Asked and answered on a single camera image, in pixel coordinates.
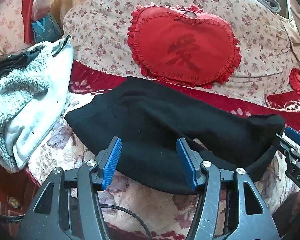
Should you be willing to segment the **floral beige quilt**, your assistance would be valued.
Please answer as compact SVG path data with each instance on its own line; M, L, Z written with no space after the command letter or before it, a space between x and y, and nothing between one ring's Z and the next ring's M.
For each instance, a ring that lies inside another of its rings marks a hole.
M258 0L86 0L63 20L75 59L104 74L155 79L264 103L300 71L300 6Z

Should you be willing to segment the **brown wooden cabinet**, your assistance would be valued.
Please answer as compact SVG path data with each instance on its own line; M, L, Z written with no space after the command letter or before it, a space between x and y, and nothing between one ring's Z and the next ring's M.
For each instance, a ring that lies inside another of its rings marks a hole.
M39 184L28 168L11 173L0 165L0 215L25 214L38 189ZM15 239L18 229L18 223L0 221L0 239Z

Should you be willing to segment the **teal bag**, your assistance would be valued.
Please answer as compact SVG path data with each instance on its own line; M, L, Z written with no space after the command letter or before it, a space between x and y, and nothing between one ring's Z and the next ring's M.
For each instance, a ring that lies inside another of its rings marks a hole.
M31 22L31 27L35 43L55 42L62 37L61 29L51 13L40 20Z

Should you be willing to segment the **red heart-shaped pillow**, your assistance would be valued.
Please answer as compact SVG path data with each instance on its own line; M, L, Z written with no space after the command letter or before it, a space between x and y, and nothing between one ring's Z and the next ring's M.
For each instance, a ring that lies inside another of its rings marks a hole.
M127 43L143 76L188 87L223 84L239 67L238 39L228 22L195 5L138 5Z

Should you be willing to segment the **black folded garment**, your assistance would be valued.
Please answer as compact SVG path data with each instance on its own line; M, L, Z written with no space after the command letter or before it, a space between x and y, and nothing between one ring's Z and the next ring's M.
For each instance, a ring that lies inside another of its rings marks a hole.
M36 47L30 50L23 51L20 54L10 55L0 61L0 78L6 76L11 71L26 67L32 62L42 51L42 47Z

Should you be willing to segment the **black pants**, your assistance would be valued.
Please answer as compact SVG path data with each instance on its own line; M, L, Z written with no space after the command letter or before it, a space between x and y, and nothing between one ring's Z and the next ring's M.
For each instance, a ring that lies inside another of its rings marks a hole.
M194 194L176 152L179 138L203 160L229 171L244 168L258 181L275 155L272 141L285 124L275 114L243 118L136 77L128 77L116 88L68 112L65 120L94 154L119 137L122 153L117 170L171 194Z

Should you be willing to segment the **beige cloth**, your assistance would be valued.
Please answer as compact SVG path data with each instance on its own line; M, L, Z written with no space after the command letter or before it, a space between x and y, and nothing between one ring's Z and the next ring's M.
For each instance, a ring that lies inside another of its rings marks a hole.
M300 63L300 5L296 0L286 0L288 18L280 17L287 32L290 46L297 61Z

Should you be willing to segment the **light blue fleece jacket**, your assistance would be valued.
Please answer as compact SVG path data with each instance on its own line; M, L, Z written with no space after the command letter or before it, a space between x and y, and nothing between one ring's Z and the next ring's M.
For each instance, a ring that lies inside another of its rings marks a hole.
M68 35L42 47L26 67L0 78L0 165L14 173L61 116L67 99L74 48Z

